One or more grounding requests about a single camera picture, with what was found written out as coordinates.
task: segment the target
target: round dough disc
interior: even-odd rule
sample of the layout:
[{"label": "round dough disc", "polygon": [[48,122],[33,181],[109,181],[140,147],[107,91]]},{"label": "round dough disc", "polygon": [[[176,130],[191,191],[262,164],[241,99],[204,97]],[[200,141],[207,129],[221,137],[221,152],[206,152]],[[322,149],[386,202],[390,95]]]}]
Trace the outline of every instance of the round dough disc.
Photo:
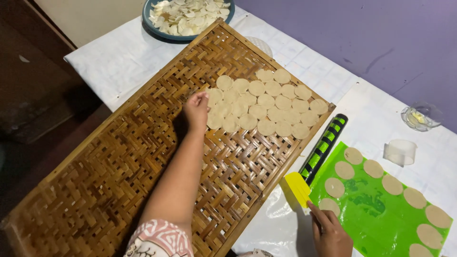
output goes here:
[{"label": "round dough disc", "polygon": [[235,82],[233,82],[233,88],[238,91],[238,93],[244,94],[249,88],[249,81],[245,79],[236,79]]},{"label": "round dough disc", "polygon": [[409,247],[409,257],[433,257],[427,247],[420,244],[412,244]]},{"label": "round dough disc", "polygon": [[265,91],[270,96],[278,96],[281,94],[281,85],[276,81],[265,83]]},{"label": "round dough disc", "polygon": [[208,93],[208,107],[210,108],[214,108],[224,97],[224,92],[218,88],[207,88],[205,91]]},{"label": "round dough disc", "polygon": [[292,101],[292,108],[297,110],[299,113],[307,112],[309,109],[309,103],[305,100],[294,99]]},{"label": "round dough disc", "polygon": [[257,126],[257,119],[252,114],[245,114],[239,118],[242,129],[251,130]]},{"label": "round dough disc", "polygon": [[451,217],[449,217],[449,215],[447,215],[447,213],[440,207],[429,205],[425,209],[425,214],[427,215],[427,219],[430,223],[432,223],[435,227],[447,229],[451,226]]},{"label": "round dough disc", "polygon": [[288,110],[292,106],[292,101],[285,96],[277,96],[275,100],[275,105],[280,110]]},{"label": "round dough disc", "polygon": [[246,92],[240,96],[239,101],[243,102],[245,105],[251,106],[257,103],[257,98],[251,95],[251,93]]},{"label": "round dough disc", "polygon": [[294,109],[290,109],[284,112],[284,120],[290,123],[291,125],[300,123],[300,118],[300,113]]},{"label": "round dough disc", "polygon": [[403,191],[403,196],[406,202],[416,209],[422,209],[427,205],[427,200],[424,195],[414,188],[408,187]]},{"label": "round dough disc", "polygon": [[292,136],[296,139],[305,139],[309,136],[308,126],[298,123],[292,126]]},{"label": "round dough disc", "polygon": [[209,111],[209,113],[220,114],[223,118],[225,118],[232,113],[232,110],[232,104],[228,103],[225,100],[222,100],[219,103],[217,103],[216,106],[214,106],[214,108],[211,108],[211,111]]},{"label": "round dough disc", "polygon": [[285,121],[279,121],[276,123],[276,134],[280,137],[288,137],[292,134],[292,126]]},{"label": "round dough disc", "polygon": [[234,89],[234,88],[231,88],[227,91],[224,92],[224,98],[223,98],[225,101],[227,101],[227,103],[233,103],[235,102],[236,100],[239,99],[239,92],[238,90]]},{"label": "round dough disc", "polygon": [[379,164],[377,161],[373,161],[373,160],[366,160],[363,163],[363,170],[373,178],[380,178],[384,175],[384,169],[381,166],[381,164]]},{"label": "round dough disc", "polygon": [[311,97],[311,90],[309,90],[305,85],[297,85],[295,88],[295,95],[306,101]]},{"label": "round dough disc", "polygon": [[263,119],[257,124],[257,131],[263,136],[274,134],[275,130],[276,124],[271,120]]},{"label": "round dough disc", "polygon": [[276,107],[270,108],[266,114],[271,121],[279,122],[284,120],[284,111]]},{"label": "round dough disc", "polygon": [[227,75],[222,75],[216,80],[216,85],[220,90],[228,90],[233,86],[233,79]]},{"label": "round dough disc", "polygon": [[355,175],[352,165],[345,161],[339,161],[335,164],[335,172],[342,179],[351,179]]},{"label": "round dough disc", "polygon": [[237,117],[241,117],[244,114],[248,113],[248,106],[244,102],[241,102],[240,100],[232,103],[232,106],[233,106],[232,114]]},{"label": "round dough disc", "polygon": [[296,97],[295,93],[295,87],[290,85],[290,84],[285,84],[282,86],[281,88],[281,95],[289,98],[289,99],[293,99]]},{"label": "round dough disc", "polygon": [[273,80],[273,72],[271,70],[260,69],[255,74],[262,82],[268,82]]},{"label": "round dough disc", "polygon": [[346,148],[346,150],[344,150],[344,158],[346,159],[346,161],[353,165],[361,164],[363,161],[362,154],[359,152],[359,150],[355,149],[354,147],[348,147]]},{"label": "round dough disc", "polygon": [[228,115],[222,122],[222,128],[227,133],[237,132],[239,130],[239,119],[233,114]]},{"label": "round dough disc", "polygon": [[290,81],[290,73],[285,69],[276,70],[273,78],[278,81],[278,83],[286,84]]},{"label": "round dough disc", "polygon": [[319,121],[319,116],[313,111],[307,111],[302,113],[302,115],[300,116],[300,120],[306,126],[312,127],[316,125],[316,123]]},{"label": "round dough disc", "polygon": [[260,95],[259,98],[257,98],[257,102],[267,110],[275,105],[275,99],[267,94]]},{"label": "round dough disc", "polygon": [[249,93],[254,96],[260,96],[265,93],[265,85],[260,80],[249,83]]},{"label": "round dough disc", "polygon": [[220,129],[224,118],[219,114],[208,113],[208,122],[206,123],[210,129]]},{"label": "round dough disc", "polygon": [[309,108],[315,111],[317,114],[324,114],[329,110],[329,107],[322,99],[314,99],[309,104]]},{"label": "round dough disc", "polygon": [[336,217],[338,217],[341,212],[338,204],[331,198],[324,198],[320,200],[319,209],[333,211]]},{"label": "round dough disc", "polygon": [[336,177],[331,177],[325,181],[325,190],[334,198],[340,198],[344,194],[344,185]]},{"label": "round dough disc", "polygon": [[417,227],[417,236],[424,245],[432,249],[441,249],[443,247],[441,244],[443,236],[441,236],[436,228],[428,224],[420,224]]},{"label": "round dough disc", "polygon": [[399,195],[403,193],[403,184],[389,174],[383,177],[383,187],[389,194]]},{"label": "round dough disc", "polygon": [[266,117],[266,108],[260,105],[253,105],[249,107],[249,113],[256,119],[264,119]]}]

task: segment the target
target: purple wall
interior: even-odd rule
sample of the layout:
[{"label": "purple wall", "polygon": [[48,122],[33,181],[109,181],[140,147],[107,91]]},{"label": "purple wall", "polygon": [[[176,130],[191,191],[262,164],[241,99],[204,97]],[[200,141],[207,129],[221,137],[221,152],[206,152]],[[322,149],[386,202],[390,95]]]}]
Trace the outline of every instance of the purple wall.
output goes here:
[{"label": "purple wall", "polygon": [[241,8],[457,133],[457,1],[239,0]]}]

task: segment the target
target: bamboo drying rack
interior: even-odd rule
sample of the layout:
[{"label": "bamboo drying rack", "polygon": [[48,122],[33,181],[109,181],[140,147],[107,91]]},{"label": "bamboo drying rack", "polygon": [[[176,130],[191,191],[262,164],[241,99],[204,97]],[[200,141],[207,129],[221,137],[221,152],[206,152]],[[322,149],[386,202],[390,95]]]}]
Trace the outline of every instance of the bamboo drying rack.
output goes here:
[{"label": "bamboo drying rack", "polygon": [[[87,137],[3,220],[17,256],[112,256],[176,150],[172,121],[216,79],[282,68],[217,19]],[[291,84],[302,84],[292,76]],[[314,91],[313,99],[322,99]],[[192,222],[196,257],[223,257],[334,110],[303,140],[208,130]]]}]

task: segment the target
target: green plastic sheet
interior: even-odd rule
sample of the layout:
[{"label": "green plastic sheet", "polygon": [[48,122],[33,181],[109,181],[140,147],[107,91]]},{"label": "green plastic sheet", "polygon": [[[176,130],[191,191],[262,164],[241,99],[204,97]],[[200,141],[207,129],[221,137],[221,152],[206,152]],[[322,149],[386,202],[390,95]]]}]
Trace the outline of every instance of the green plastic sheet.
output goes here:
[{"label": "green plastic sheet", "polygon": [[[346,148],[348,146],[340,142],[333,150],[317,172],[310,186],[309,197],[315,204],[319,204],[323,198],[332,198],[327,194],[324,184],[330,177],[338,178],[345,186],[345,194],[341,198],[332,199],[341,209],[340,222],[353,239],[354,247],[365,257],[408,257],[411,244],[422,244],[416,233],[417,227],[420,224],[430,224],[425,208],[413,208],[403,194],[389,194],[383,188],[382,178],[373,178],[363,170],[366,158],[363,158],[361,164],[352,165],[355,171],[352,179],[340,178],[335,172],[335,164],[346,161]],[[445,240],[449,229],[435,228]],[[433,256],[439,256],[440,250],[428,249]]]}]

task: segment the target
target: blue bowl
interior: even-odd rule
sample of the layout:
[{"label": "blue bowl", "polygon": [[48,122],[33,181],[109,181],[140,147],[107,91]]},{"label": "blue bowl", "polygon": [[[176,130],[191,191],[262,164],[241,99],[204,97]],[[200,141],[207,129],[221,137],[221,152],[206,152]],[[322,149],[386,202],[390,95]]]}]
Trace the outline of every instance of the blue bowl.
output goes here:
[{"label": "blue bowl", "polygon": [[[149,19],[149,11],[151,9],[153,9],[152,4],[156,5],[158,2],[160,2],[161,0],[147,0],[145,3],[144,3],[144,7],[143,7],[143,22],[146,24],[146,26],[148,27],[148,29],[160,36],[160,37],[163,37],[163,38],[167,38],[167,39],[171,39],[171,40],[176,40],[176,41],[190,41],[190,40],[193,40],[195,39],[198,35],[194,35],[194,36],[174,36],[174,35],[169,35],[167,33],[163,33],[163,32],[160,32],[158,28],[155,28],[154,25],[152,24],[152,21]],[[233,14],[235,14],[235,3],[233,2],[233,0],[224,0],[225,3],[230,3],[230,13],[228,14],[228,17],[227,19],[225,20],[225,23],[229,23],[230,20],[232,19],[233,17]]]}]

